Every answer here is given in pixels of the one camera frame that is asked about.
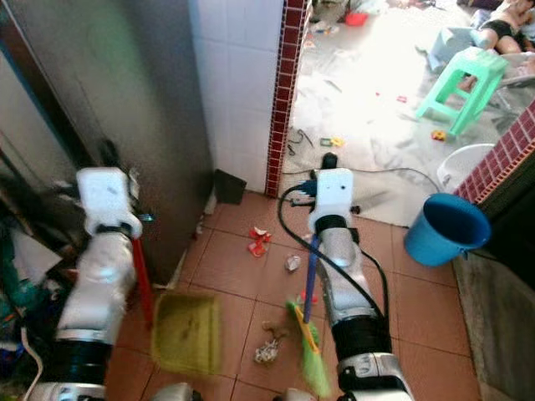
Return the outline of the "red crumpled wrapper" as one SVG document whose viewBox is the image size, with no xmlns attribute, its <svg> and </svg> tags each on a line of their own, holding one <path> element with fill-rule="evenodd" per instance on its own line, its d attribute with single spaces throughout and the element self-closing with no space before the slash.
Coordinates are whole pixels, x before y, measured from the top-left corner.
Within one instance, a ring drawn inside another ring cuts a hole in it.
<svg viewBox="0 0 535 401">
<path fill-rule="evenodd" d="M 261 257 L 265 255 L 268 250 L 268 244 L 272 240 L 272 233 L 268 230 L 259 228 L 259 226 L 252 226 L 248 231 L 249 237 L 251 237 L 251 243 L 246 247 L 249 252 L 255 257 Z"/>
</svg>

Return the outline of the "grey metal door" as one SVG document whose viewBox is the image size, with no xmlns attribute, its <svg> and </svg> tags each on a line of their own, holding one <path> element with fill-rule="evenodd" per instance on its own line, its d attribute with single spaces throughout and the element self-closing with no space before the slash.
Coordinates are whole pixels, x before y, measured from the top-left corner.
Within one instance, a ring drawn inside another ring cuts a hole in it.
<svg viewBox="0 0 535 401">
<path fill-rule="evenodd" d="M 5 0 L 66 118 L 94 156 L 110 141 L 154 215 L 150 278 L 190 249 L 214 171 L 192 42 L 191 0 Z"/>
</svg>

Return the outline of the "red plastic bowl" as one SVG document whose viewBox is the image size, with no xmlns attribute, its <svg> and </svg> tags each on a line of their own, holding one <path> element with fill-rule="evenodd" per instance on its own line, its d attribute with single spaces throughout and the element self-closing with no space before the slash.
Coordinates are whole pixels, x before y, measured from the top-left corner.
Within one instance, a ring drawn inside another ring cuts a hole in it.
<svg viewBox="0 0 535 401">
<path fill-rule="evenodd" d="M 356 11 L 347 11 L 344 13 L 341 23 L 345 24 L 348 27 L 363 27 L 367 20 L 369 19 L 368 13 L 356 12 Z"/>
</svg>

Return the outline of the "green plastic stool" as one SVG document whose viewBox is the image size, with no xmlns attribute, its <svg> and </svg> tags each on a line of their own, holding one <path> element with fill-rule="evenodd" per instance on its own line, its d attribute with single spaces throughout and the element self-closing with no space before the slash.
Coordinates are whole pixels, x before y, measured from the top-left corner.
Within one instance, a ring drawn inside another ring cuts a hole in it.
<svg viewBox="0 0 535 401">
<path fill-rule="evenodd" d="M 489 49 L 459 51 L 414 111 L 414 117 L 423 118 L 431 110 L 443 114 L 452 122 L 448 137 L 458 137 L 481 117 L 508 66 L 504 57 Z"/>
</svg>

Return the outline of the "blue-handled green broom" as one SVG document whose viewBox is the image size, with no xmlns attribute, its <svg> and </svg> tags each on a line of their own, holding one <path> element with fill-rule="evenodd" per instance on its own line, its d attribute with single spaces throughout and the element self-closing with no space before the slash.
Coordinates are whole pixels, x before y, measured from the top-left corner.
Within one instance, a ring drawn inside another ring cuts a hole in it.
<svg viewBox="0 0 535 401">
<path fill-rule="evenodd" d="M 302 358 L 299 367 L 307 390 L 288 389 L 284 401 L 314 401 L 315 398 L 328 397 L 331 393 L 331 381 L 324 364 L 324 353 L 318 344 L 318 329 L 311 321 L 313 304 L 311 294 L 314 293 L 317 279 L 318 258 L 310 251 L 307 262 L 307 276 L 304 291 L 307 292 L 306 302 L 298 304 L 290 302 L 288 308 L 297 322 L 301 333 Z"/>
</svg>

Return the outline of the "red tiled counter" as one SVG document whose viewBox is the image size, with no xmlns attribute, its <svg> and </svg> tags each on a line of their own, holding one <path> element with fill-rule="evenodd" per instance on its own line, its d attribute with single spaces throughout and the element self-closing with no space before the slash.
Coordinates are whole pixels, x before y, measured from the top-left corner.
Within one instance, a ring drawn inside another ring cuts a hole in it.
<svg viewBox="0 0 535 401">
<path fill-rule="evenodd" d="M 535 401 L 535 102 L 457 191 L 492 221 L 492 239 L 455 260 L 484 401 Z"/>
</svg>

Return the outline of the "white plastic basin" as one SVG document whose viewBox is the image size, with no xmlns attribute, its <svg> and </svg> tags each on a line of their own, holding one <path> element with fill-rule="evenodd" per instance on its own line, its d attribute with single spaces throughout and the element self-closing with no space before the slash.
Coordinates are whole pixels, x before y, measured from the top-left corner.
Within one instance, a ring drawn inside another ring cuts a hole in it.
<svg viewBox="0 0 535 401">
<path fill-rule="evenodd" d="M 458 190 L 463 180 L 484 160 L 493 146 L 494 144 L 466 145 L 448 155 L 436 169 L 441 190 Z"/>
</svg>

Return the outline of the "grey debris pile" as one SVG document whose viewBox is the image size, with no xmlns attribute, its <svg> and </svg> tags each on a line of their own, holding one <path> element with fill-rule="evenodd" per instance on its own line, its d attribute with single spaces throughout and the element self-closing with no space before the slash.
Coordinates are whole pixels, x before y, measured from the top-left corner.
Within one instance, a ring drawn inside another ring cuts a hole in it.
<svg viewBox="0 0 535 401">
<path fill-rule="evenodd" d="M 283 338 L 289 335 L 289 331 L 284 326 L 267 321 L 263 322 L 262 329 L 270 333 L 271 337 L 257 348 L 255 354 L 253 354 L 253 360 L 259 364 L 274 363 L 278 359 L 279 348 L 282 346 Z"/>
</svg>

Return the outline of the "yellow-green dustpan red handle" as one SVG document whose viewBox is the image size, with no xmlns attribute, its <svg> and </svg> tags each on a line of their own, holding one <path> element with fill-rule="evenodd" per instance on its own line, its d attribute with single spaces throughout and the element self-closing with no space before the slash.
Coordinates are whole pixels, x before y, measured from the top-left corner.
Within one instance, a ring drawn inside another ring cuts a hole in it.
<svg viewBox="0 0 535 401">
<path fill-rule="evenodd" d="M 222 369 L 219 302 L 206 294 L 154 294 L 141 241 L 131 242 L 136 298 L 150 331 L 150 355 L 168 372 L 215 375 Z"/>
</svg>

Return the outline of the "seated person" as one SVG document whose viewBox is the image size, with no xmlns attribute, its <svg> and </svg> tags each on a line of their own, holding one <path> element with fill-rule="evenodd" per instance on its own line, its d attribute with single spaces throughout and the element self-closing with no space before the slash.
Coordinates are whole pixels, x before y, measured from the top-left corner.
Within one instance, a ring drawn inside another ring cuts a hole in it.
<svg viewBox="0 0 535 401">
<path fill-rule="evenodd" d="M 475 31 L 475 46 L 499 54 L 535 51 L 535 43 L 522 30 L 525 24 L 535 22 L 533 8 L 535 0 L 504 0 L 488 22 Z"/>
</svg>

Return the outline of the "light blue plastic stool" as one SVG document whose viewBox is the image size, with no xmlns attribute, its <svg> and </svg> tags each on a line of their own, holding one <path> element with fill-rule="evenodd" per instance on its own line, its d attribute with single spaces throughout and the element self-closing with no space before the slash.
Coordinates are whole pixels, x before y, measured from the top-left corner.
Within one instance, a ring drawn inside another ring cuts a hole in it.
<svg viewBox="0 0 535 401">
<path fill-rule="evenodd" d="M 439 75 L 460 51 L 475 47 L 475 30 L 466 27 L 441 29 L 425 49 L 425 61 L 429 72 Z"/>
</svg>

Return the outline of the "blue plastic bucket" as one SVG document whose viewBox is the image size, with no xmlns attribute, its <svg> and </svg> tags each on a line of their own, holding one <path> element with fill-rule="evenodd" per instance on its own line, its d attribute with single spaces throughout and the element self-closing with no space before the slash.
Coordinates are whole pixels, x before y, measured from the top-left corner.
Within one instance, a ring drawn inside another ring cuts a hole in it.
<svg viewBox="0 0 535 401">
<path fill-rule="evenodd" d="M 486 245 L 492 223 L 473 203 L 436 192 L 425 199 L 404 237 L 406 253 L 421 265 L 439 266 Z"/>
</svg>

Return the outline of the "black wedge-shaped object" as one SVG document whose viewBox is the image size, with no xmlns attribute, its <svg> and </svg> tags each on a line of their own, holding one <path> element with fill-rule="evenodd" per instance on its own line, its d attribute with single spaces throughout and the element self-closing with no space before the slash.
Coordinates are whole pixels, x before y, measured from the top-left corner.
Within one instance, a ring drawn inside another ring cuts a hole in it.
<svg viewBox="0 0 535 401">
<path fill-rule="evenodd" d="M 246 190 L 246 181 L 221 169 L 213 172 L 213 194 L 218 203 L 241 204 Z"/>
</svg>

